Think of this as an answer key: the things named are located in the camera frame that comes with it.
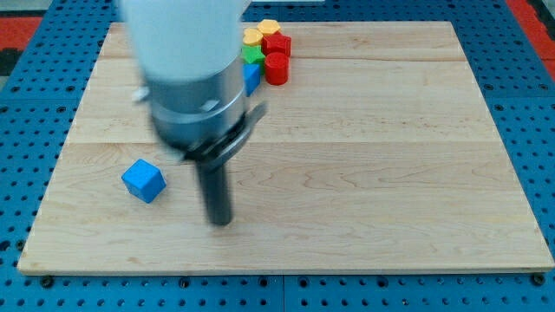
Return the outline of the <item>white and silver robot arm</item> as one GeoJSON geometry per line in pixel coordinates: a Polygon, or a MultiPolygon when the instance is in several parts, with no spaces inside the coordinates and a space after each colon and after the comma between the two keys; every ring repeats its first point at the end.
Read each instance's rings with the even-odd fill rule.
{"type": "Polygon", "coordinates": [[[220,166],[264,115],[245,98],[245,0],[121,0],[157,136],[187,159],[220,166]]]}

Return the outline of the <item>blue block behind arm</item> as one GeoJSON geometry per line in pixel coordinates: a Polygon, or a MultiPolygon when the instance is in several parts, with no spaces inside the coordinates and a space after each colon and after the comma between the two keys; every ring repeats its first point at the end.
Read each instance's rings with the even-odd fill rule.
{"type": "Polygon", "coordinates": [[[245,64],[243,66],[245,92],[250,96],[260,84],[261,67],[259,64],[245,64]]]}

